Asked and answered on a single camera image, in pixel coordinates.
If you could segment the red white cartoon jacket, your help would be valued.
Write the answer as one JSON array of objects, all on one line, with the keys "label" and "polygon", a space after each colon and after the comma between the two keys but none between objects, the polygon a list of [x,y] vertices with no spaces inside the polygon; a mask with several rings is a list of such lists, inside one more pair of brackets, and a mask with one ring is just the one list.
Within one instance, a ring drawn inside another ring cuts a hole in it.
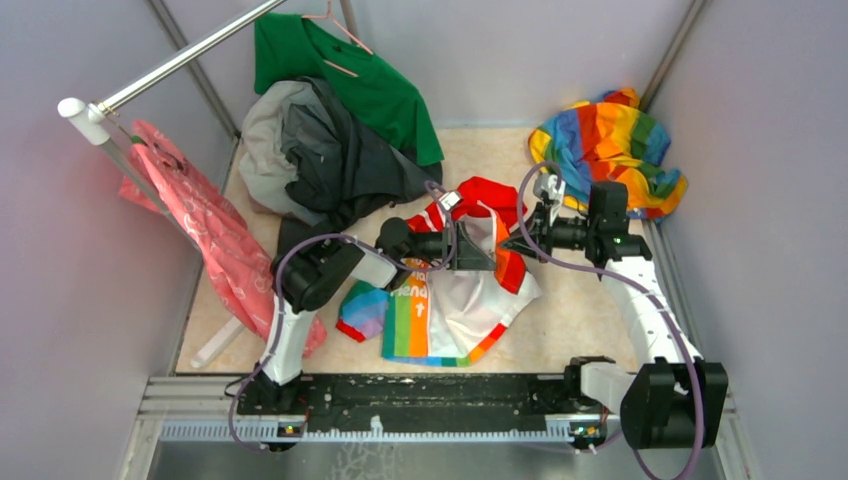
[{"label": "red white cartoon jacket", "polygon": [[492,255],[493,271],[416,271],[387,292],[358,281],[339,308],[336,327],[358,342],[381,337],[384,359],[432,367],[467,367],[477,362],[542,290],[523,257],[499,247],[516,228],[525,208],[518,192],[482,177],[462,182],[451,216],[471,240]]}]

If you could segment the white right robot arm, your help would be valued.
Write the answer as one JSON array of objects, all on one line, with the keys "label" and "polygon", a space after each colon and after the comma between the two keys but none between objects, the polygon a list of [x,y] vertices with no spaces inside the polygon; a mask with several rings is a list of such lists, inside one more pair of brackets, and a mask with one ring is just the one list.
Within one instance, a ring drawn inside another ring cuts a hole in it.
[{"label": "white right robot arm", "polygon": [[604,356],[575,357],[565,369],[563,398],[576,412],[596,404],[617,415],[634,450],[710,448],[717,439],[729,380],[685,337],[656,275],[647,241],[629,230],[628,192],[617,182],[590,189],[587,213],[562,217],[565,183],[543,175],[538,203],[500,247],[541,262],[556,249],[584,253],[583,271],[598,276],[622,316],[640,362],[628,372]]}]

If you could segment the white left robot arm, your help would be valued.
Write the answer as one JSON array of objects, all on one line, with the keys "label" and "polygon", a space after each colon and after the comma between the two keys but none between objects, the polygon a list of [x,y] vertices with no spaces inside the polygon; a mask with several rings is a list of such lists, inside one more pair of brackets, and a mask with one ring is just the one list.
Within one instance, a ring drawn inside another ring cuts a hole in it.
[{"label": "white left robot arm", "polygon": [[493,271],[492,253],[475,244],[462,222],[449,220],[443,230],[415,232],[401,218],[386,220],[376,244],[315,227],[272,266],[275,318],[257,378],[267,380],[260,392],[277,414],[292,411],[300,399],[294,382],[302,374],[302,351],[316,313],[350,278],[387,292],[413,273],[439,270]]}]

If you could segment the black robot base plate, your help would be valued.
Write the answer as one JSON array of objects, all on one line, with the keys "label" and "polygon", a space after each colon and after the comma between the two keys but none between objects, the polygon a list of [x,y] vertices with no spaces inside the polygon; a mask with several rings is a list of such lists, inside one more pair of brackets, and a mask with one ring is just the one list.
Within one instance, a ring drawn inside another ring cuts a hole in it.
[{"label": "black robot base plate", "polygon": [[238,414],[300,417],[306,433],[600,440],[614,415],[561,374],[302,374],[245,383]]}]

